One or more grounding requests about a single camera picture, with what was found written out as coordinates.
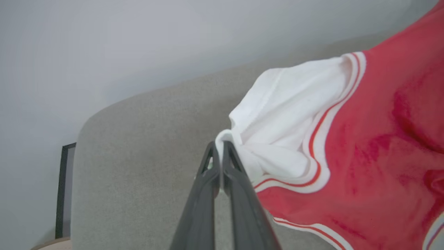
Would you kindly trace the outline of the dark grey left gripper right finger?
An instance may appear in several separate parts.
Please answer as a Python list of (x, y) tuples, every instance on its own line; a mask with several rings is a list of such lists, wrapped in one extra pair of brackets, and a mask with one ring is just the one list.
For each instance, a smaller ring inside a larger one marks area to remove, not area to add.
[(235, 146), (230, 141), (223, 143), (222, 172), (224, 191), (231, 202), (234, 249), (282, 249)]

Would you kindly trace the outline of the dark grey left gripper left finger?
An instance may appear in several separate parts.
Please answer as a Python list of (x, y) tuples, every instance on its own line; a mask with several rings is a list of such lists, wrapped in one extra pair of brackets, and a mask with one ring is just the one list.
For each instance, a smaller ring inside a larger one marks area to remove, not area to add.
[(171, 250), (214, 250), (214, 201), (220, 190), (219, 154), (214, 141), (205, 150), (174, 233)]

